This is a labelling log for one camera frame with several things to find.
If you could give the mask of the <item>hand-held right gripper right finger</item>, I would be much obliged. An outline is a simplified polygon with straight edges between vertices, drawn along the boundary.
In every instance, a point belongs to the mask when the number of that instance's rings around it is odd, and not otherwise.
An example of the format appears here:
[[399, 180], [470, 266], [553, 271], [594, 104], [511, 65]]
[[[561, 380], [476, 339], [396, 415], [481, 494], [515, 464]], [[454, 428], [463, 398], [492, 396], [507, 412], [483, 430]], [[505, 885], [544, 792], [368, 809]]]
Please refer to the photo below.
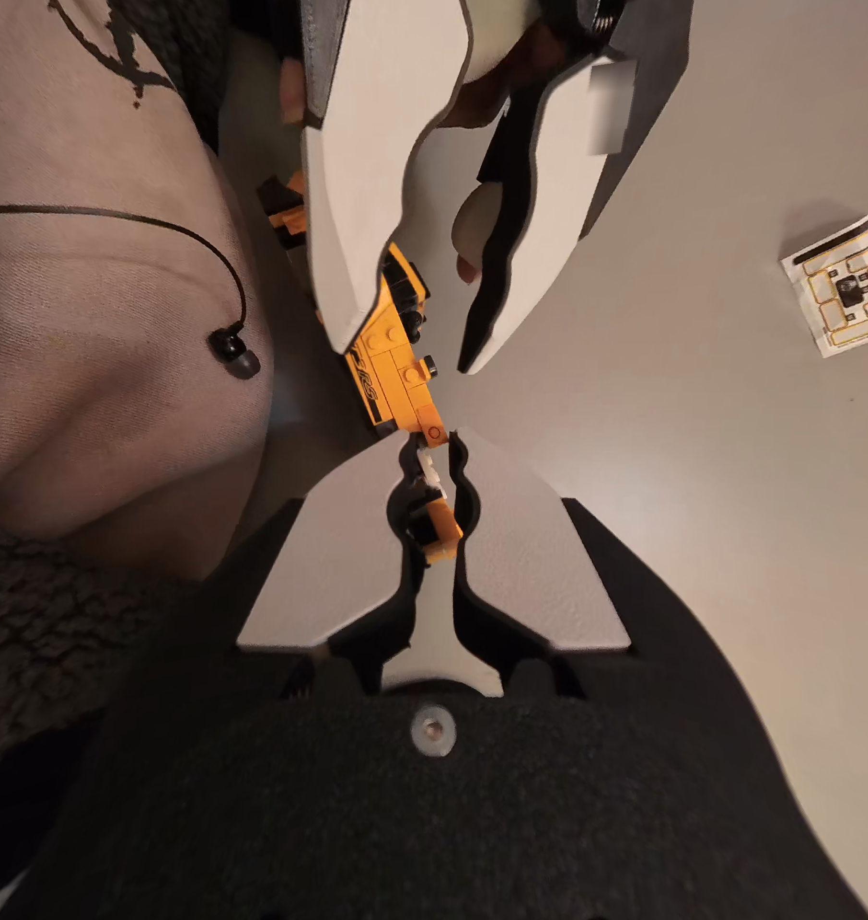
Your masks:
[[573, 662], [632, 640], [557, 492], [472, 429], [451, 433], [463, 529], [453, 625], [504, 696], [582, 696]]

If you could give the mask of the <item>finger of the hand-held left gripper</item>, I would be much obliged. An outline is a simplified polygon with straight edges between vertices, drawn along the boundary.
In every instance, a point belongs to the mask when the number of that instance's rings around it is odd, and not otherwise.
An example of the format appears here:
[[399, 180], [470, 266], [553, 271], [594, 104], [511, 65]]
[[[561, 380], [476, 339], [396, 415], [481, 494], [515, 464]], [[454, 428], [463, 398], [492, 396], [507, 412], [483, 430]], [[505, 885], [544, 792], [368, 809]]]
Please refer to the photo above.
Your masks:
[[578, 243], [610, 151], [611, 63], [579, 64], [535, 104], [526, 144], [513, 150], [458, 368], [480, 372], [564, 268]]
[[472, 50], [464, 2], [349, 2], [324, 114], [303, 135], [315, 303], [344, 354], [382, 286], [407, 167], [459, 93]]

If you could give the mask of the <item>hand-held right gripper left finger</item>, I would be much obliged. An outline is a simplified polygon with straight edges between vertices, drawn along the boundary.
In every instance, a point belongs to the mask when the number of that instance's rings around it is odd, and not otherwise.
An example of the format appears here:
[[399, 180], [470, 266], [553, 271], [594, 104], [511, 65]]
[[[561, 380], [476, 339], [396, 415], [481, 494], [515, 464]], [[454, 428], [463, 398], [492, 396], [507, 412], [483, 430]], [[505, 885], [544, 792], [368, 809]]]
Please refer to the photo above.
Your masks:
[[416, 442], [392, 433], [303, 500], [236, 640], [246, 652], [326, 648], [364, 690], [415, 629], [417, 549], [402, 525]]

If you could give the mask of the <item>yellow lego car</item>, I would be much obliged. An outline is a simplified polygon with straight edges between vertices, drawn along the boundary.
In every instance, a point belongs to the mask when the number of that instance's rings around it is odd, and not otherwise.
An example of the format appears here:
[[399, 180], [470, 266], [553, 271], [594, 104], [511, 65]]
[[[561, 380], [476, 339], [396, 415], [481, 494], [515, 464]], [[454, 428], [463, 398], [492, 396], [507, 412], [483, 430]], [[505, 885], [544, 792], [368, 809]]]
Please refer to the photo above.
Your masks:
[[456, 558], [463, 530], [447, 500], [431, 451], [449, 442], [449, 433], [429, 390], [438, 376], [431, 355], [419, 356], [430, 290], [416, 264], [394, 242], [384, 252], [380, 294], [364, 328], [344, 357], [347, 369], [380, 439], [401, 430], [414, 440], [405, 532], [428, 567]]

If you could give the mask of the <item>white sticker sheet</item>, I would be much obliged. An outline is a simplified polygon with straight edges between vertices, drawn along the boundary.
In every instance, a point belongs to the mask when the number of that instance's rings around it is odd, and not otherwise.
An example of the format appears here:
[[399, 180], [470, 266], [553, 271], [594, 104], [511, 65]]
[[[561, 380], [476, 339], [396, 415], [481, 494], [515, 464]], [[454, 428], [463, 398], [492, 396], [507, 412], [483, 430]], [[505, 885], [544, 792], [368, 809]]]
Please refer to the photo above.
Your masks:
[[823, 358], [868, 344], [868, 214], [781, 265]]

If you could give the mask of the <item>person's left hand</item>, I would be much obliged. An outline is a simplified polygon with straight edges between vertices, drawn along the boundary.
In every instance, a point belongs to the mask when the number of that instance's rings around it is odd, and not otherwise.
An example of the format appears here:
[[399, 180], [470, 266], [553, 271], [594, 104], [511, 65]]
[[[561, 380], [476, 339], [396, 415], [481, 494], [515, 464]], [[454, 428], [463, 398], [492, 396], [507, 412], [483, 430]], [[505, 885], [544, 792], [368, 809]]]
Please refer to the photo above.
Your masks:
[[[512, 92], [545, 75], [566, 56], [563, 40], [556, 37], [542, 13], [527, 18], [521, 37], [491, 69], [461, 88], [440, 129], [472, 130], [494, 121]], [[281, 120], [300, 124], [305, 115], [306, 83], [303, 63], [282, 60], [279, 76]]]

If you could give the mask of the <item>black trousers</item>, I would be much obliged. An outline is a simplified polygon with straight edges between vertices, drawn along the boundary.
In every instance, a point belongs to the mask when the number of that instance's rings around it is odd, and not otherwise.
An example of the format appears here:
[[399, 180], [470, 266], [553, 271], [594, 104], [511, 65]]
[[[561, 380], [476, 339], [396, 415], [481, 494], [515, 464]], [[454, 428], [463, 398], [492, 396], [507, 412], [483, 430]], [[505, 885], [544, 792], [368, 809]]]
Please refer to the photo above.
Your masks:
[[0, 892], [30, 866], [81, 771], [102, 709], [0, 754]]

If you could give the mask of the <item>black wired earphone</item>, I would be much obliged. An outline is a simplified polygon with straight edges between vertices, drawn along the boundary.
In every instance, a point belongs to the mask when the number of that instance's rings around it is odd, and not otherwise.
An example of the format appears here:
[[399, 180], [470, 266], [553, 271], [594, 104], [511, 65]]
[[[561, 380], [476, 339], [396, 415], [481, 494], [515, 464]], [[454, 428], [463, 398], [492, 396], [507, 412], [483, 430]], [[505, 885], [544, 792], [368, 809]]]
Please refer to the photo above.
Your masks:
[[0, 215], [88, 216], [158, 227], [187, 237], [214, 255], [229, 272], [240, 301], [240, 315], [227, 327], [213, 330], [207, 337], [208, 348], [228, 373], [240, 380], [251, 380], [261, 372], [259, 358], [244, 343], [242, 332], [248, 315], [248, 300], [241, 275], [216, 245], [197, 232], [158, 217], [138, 213], [77, 205], [0, 203]]

